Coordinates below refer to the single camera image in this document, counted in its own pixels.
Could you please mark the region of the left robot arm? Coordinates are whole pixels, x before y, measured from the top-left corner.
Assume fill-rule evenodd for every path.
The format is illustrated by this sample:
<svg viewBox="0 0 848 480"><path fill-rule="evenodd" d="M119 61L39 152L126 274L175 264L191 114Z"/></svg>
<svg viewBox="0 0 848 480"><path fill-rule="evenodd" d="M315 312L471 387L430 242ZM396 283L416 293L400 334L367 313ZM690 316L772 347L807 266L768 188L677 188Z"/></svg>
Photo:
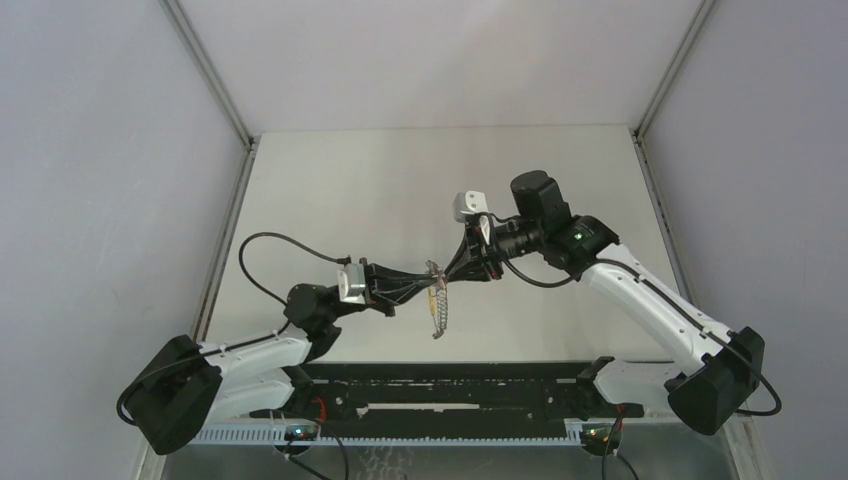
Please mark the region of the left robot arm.
<svg viewBox="0 0 848 480"><path fill-rule="evenodd" d="M292 287L280 328L220 343L175 336L119 395L117 414L159 455L187 445L208 424L253 411L301 416L313 392L298 370L330 350L342 333L336 321L366 310L390 317L418 293L444 286L441 269L427 266L410 274L366 260L347 263L336 285Z"/></svg>

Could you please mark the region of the keyring bunch with coloured tags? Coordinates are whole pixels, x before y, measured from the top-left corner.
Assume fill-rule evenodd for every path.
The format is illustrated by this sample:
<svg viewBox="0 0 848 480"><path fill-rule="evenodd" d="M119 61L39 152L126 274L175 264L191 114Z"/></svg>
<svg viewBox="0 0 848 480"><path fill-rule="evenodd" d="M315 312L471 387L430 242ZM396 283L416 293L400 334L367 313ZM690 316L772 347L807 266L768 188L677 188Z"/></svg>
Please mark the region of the keyring bunch with coloured tags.
<svg viewBox="0 0 848 480"><path fill-rule="evenodd" d="M432 260L426 261L428 274L434 280L428 289L428 301L431 318L434 324L434 340L440 339L448 328L449 307L447 279L444 271Z"/></svg>

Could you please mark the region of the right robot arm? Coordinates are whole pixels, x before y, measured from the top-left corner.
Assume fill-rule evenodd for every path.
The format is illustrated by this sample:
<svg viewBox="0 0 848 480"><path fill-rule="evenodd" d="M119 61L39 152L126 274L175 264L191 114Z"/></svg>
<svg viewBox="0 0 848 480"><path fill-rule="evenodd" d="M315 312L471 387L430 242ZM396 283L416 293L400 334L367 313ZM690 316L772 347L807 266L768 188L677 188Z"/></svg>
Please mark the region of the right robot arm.
<svg viewBox="0 0 848 480"><path fill-rule="evenodd" d="M713 435L761 386L765 341L753 328L734 331L685 300L638 261L601 220L571 212L558 183L543 170L510 183L518 213L498 220L486 196L465 191L453 202L464 238L445 269L448 282L493 281L514 259L538 253L617 305L669 356L667 362L595 361L578 402L592 416L616 404L669 411L690 429Z"/></svg>

